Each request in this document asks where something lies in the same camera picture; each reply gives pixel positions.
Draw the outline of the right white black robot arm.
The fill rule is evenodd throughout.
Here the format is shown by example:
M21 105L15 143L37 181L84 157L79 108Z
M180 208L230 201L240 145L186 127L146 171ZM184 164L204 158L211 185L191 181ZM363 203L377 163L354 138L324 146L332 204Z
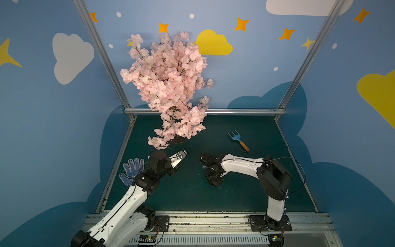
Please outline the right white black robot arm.
M220 153L215 157L205 152L201 155L200 162L207 167L205 176L214 187L221 185L224 177L230 172L258 179L268 195L268 206L264 216L266 226L277 230L286 224L285 201L292 176L277 159L272 159L270 155L263 159L238 157L225 153Z

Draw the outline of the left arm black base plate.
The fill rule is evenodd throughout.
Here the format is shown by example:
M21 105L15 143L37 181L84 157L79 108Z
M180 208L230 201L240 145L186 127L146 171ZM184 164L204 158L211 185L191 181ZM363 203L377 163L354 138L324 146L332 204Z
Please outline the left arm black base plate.
M170 216L155 216L148 218L145 232L168 232L170 224Z

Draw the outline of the small circuit board right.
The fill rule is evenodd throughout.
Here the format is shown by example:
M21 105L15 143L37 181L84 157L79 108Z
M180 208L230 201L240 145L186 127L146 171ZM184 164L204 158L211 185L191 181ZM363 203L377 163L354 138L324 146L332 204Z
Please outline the small circuit board right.
M285 239L283 235L268 235L269 247L283 247Z

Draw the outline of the small circuit board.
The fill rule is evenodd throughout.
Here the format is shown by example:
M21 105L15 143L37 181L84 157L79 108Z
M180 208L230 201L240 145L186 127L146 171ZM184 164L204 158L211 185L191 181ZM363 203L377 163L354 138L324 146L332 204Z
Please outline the small circuit board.
M269 247L283 247L285 239L283 235L268 235Z
M159 241L159 237L153 235L139 235L138 246L153 246Z

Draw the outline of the aluminium front rail bed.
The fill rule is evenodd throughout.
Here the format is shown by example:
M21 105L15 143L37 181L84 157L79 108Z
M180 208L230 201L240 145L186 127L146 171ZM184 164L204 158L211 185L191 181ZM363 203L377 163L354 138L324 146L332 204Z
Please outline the aluminium front rail bed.
M289 213L291 232L253 232L250 215L265 212L188 212L158 211L156 216L170 216L168 232L142 231L125 247L268 247L268 235L283 235L283 247L341 247L343 244L328 214ZM139 235L153 235L153 246L138 246Z

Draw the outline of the pink artificial cherry blossom tree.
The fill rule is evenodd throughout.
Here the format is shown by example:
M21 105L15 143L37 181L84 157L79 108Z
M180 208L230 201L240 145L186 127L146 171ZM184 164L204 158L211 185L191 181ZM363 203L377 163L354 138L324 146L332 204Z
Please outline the pink artificial cherry blossom tree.
M120 75L124 83L135 85L152 111L160 113L162 127L154 129L156 136L149 137L148 144L165 149L177 137L190 139L205 130L209 98L204 96L195 104L191 100L197 90L210 88L214 82L202 77L207 59L189 40L189 33L182 31L173 38L160 33L159 38L160 42L146 49L141 35L131 35L128 53L135 62Z

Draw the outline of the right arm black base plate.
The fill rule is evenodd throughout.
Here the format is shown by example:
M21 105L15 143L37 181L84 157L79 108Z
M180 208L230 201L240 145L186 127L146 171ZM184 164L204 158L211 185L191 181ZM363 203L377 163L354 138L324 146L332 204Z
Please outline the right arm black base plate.
M284 214L280 221L276 221L267 215L250 215L249 224L253 232L291 232L292 226L289 217Z

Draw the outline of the small circuit board left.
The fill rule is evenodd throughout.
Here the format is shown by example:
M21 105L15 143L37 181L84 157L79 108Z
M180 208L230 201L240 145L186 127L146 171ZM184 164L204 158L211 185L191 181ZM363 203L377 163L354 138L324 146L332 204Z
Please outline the small circuit board left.
M153 235L139 235L138 246L153 246L159 241L159 237Z

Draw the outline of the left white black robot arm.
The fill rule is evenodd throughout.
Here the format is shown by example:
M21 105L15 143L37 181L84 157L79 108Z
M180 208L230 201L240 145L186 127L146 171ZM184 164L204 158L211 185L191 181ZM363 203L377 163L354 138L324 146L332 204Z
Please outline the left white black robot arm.
M185 150L172 156L155 150L148 160L135 158L123 164L119 175L128 186L125 195L96 225L87 232L79 231L72 247L123 247L142 231L157 227L156 213L143 204L158 188L161 178L175 174L179 163L187 156Z

